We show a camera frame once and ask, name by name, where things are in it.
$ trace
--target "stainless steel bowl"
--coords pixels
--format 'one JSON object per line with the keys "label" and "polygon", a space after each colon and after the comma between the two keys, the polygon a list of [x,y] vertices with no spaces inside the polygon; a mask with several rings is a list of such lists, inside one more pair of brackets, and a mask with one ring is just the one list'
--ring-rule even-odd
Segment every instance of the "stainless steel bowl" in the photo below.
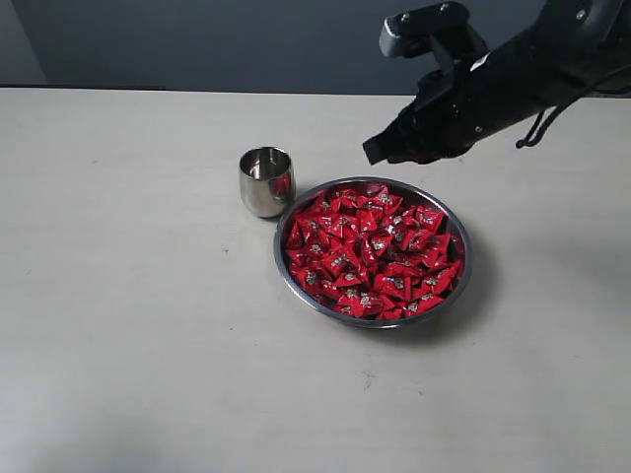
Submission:
{"label": "stainless steel bowl", "polygon": [[[462,268],[460,269],[460,273],[456,278],[456,287],[447,296],[443,303],[415,317],[404,318],[396,321],[355,318],[336,312],[335,310],[331,310],[330,308],[318,303],[305,291],[303,291],[296,281],[294,281],[294,278],[292,278],[292,275],[289,272],[289,262],[283,251],[286,238],[294,225],[296,213],[311,205],[322,193],[343,189],[355,189],[364,193],[370,192],[372,189],[379,188],[381,185],[387,185],[393,194],[403,197],[406,205],[424,205],[432,210],[440,210],[447,214],[447,218],[444,219],[442,223],[441,231],[445,231],[453,236],[449,247],[450,257],[458,257],[464,262]],[[278,223],[276,235],[274,236],[274,258],[276,260],[278,270],[283,275],[285,282],[294,294],[296,294],[296,296],[298,296],[303,302],[310,305],[318,312],[339,320],[340,322],[367,328],[398,328],[415,322],[432,319],[454,303],[464,290],[464,287],[469,282],[471,276],[471,242],[466,234],[466,230],[454,212],[452,212],[436,197],[422,191],[421,189],[396,180],[377,177],[348,177],[345,179],[333,180],[331,182],[327,182],[326,184],[319,185],[301,196],[291,207],[287,209]]]}

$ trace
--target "table surface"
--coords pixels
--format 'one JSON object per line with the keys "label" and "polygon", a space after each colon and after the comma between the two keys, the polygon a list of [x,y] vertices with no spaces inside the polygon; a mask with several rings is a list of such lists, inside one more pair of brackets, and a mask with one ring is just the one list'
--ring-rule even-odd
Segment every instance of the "table surface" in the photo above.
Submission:
{"label": "table surface", "polygon": [[[631,468],[631,101],[427,167],[371,168],[402,97],[0,91],[0,470]],[[238,159],[299,192],[378,175],[475,250],[436,326],[345,327],[274,266]]]}

